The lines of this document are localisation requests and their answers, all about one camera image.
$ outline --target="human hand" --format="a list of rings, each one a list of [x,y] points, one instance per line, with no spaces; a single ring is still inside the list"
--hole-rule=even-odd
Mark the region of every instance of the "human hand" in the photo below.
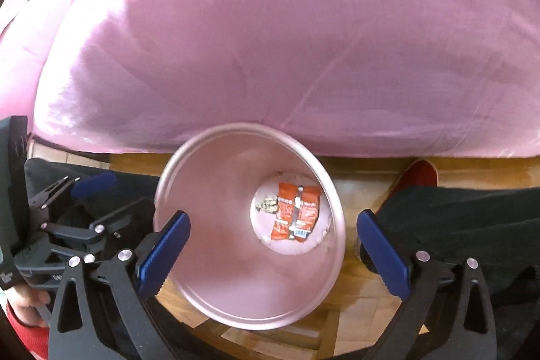
[[[51,302],[49,293],[36,290],[28,284],[19,284],[7,290],[5,295],[13,313],[23,325],[47,328],[36,307]]]

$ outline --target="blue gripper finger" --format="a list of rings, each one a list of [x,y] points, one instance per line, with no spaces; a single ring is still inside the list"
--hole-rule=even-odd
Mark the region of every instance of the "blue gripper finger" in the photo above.
[[[369,209],[358,214],[356,232],[390,294],[407,300],[410,295],[410,269]]]
[[[185,212],[178,211],[161,232],[159,240],[138,268],[137,294],[143,301],[159,293],[178,255],[190,238],[191,222]]]
[[[75,182],[71,188],[71,197],[87,198],[93,194],[112,188],[116,183],[116,176],[112,171],[105,171],[95,176],[82,178]]]

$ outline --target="red sleeve cuff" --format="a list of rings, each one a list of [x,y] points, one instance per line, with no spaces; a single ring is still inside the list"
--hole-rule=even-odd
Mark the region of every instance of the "red sleeve cuff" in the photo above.
[[[34,356],[47,360],[49,356],[49,329],[48,328],[29,328],[19,322],[19,319],[13,313],[11,305],[6,308],[7,319],[11,323],[17,336],[21,339],[26,349]]]

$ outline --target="metal pin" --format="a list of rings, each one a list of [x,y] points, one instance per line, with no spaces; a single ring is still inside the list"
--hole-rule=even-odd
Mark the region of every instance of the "metal pin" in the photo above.
[[[419,261],[422,261],[423,263],[427,263],[431,258],[425,250],[419,250],[418,252],[416,252],[416,257]]]
[[[133,252],[131,252],[129,249],[124,249],[118,252],[118,259],[120,261],[127,261],[128,259],[131,258],[132,255],[133,255]]]
[[[78,256],[72,256],[68,262],[69,267],[76,267],[80,263],[80,258]]]
[[[478,268],[478,261],[475,260],[474,258],[469,258],[467,260],[467,265],[469,267],[471,267],[472,269],[477,269]]]

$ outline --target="bucket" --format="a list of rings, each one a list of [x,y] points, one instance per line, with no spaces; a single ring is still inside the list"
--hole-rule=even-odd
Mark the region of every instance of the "bucket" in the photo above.
[[[275,214],[255,209],[282,181],[322,189],[319,219],[303,243],[270,240]],[[286,326],[313,311],[338,277],[345,253],[338,193],[317,158],[282,132],[235,123],[186,142],[159,181],[156,230],[178,210],[188,213],[192,229],[170,277],[218,322],[247,330]]]

